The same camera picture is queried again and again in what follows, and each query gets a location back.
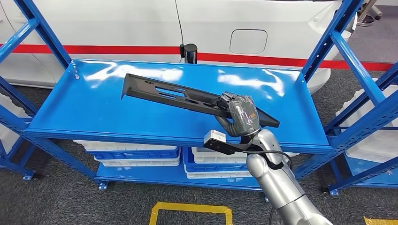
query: black cylinder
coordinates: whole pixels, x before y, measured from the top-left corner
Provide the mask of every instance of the black cylinder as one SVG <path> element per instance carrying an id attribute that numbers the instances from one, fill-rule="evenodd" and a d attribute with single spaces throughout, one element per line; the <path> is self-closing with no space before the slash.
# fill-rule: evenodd
<path id="1" fill-rule="evenodd" d="M 185 63 L 197 64 L 198 47 L 195 44 L 187 44 L 184 46 Z"/>

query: silver robotic arm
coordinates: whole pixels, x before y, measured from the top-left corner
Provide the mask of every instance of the silver robotic arm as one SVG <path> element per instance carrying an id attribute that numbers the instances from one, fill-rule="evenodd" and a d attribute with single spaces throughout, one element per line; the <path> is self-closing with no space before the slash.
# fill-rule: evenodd
<path id="1" fill-rule="evenodd" d="M 266 129 L 261 130 L 254 138 L 253 144 L 265 152 L 282 151 L 274 134 Z M 272 169 L 271 163 L 283 166 Z M 250 174 L 256 178 L 267 195 L 272 207 L 276 209 L 286 225 L 331 225 L 311 203 L 293 172 L 283 161 L 283 156 L 275 153 L 250 154 L 246 160 Z"/>
<path id="2" fill-rule="evenodd" d="M 212 130 L 204 146 L 225 154 L 249 152 L 246 164 L 250 174 L 286 225 L 331 225 L 308 199 L 283 155 L 275 153 L 282 150 L 274 134 L 259 128 L 259 116 L 252 98 L 225 92 L 221 99 L 228 104 L 233 123 L 222 117 L 216 116 L 216 119 L 230 136 L 240 136 L 242 142 L 226 143 L 224 134 Z"/>

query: car door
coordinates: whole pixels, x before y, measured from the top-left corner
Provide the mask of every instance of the car door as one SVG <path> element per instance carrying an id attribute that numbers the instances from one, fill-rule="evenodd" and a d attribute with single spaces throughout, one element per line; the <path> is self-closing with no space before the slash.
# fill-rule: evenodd
<path id="1" fill-rule="evenodd" d="M 11 25 L 26 21 L 13 0 L 1 0 Z M 179 55 L 112 54 L 126 46 L 179 46 L 181 31 L 174 0 L 35 0 L 35 4 L 63 45 L 73 45 L 82 54 L 72 58 L 178 62 Z M 25 43 L 44 45 L 30 34 Z M 90 49 L 102 46 L 101 54 Z M 51 54 L 34 54 L 58 80 L 63 73 Z"/>
<path id="2" fill-rule="evenodd" d="M 8 22 L 0 4 L 0 44 L 7 42 L 14 33 L 15 29 Z M 0 76 L 11 84 L 41 87 L 54 83 L 53 77 L 33 54 L 11 53 L 0 63 Z"/>

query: lower shelf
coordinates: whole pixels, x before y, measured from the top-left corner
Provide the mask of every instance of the lower shelf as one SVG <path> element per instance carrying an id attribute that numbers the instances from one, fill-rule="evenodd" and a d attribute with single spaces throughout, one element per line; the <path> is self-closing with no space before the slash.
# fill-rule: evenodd
<path id="1" fill-rule="evenodd" d="M 351 158 L 344 154 L 348 168 L 350 169 L 351 175 L 357 175 L 363 171 L 366 171 L 380 163 L 366 161 L 357 158 Z M 393 169 L 389 172 L 381 173 L 375 177 L 369 178 L 362 182 L 355 184 L 358 187 L 368 188 L 398 188 L 398 168 Z"/>
<path id="2" fill-rule="evenodd" d="M 169 184 L 201 188 L 262 191 L 254 177 L 188 179 L 181 162 L 179 166 L 106 167 L 99 165 L 96 179 L 136 183 Z"/>

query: floor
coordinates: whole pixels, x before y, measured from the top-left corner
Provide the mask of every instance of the floor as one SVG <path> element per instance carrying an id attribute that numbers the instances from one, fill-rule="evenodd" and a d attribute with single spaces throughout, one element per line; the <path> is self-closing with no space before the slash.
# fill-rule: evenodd
<path id="1" fill-rule="evenodd" d="M 380 9 L 384 12 L 384 18 L 372 27 L 358 27 L 350 39 L 350 44 L 362 60 L 398 59 L 398 7 Z M 371 75 L 378 77 L 381 73 L 373 72 Z M 37 88 L 17 89 L 38 106 L 50 92 Z M 328 83 L 313 95 L 323 124 L 333 118 L 334 113 L 358 89 L 360 87 L 350 71 L 333 70 Z M 93 170 L 96 169 L 97 163 L 83 151 L 81 145 L 68 140 L 55 142 Z M 294 164 L 299 165 L 307 157 L 294 157 Z M 236 225 L 268 223 L 270 205 L 259 193 L 133 183 L 113 183 L 107 191 L 99 191 L 87 178 L 40 150 L 34 152 L 27 166 L 34 168 L 42 177 L 23 181 L 19 174 L 0 170 L 0 224 L 148 224 L 151 208 L 158 201 L 228 206 L 232 209 Z M 397 190 L 354 187 L 340 191 L 340 196 L 330 196 L 323 191 L 332 182 L 331 168 L 325 165 L 300 184 L 315 206 L 333 224 L 364 225 L 364 216 L 398 219 Z M 221 225 L 225 224 L 225 216 L 161 210 L 157 224 Z M 273 224 L 281 224 L 277 216 Z"/>

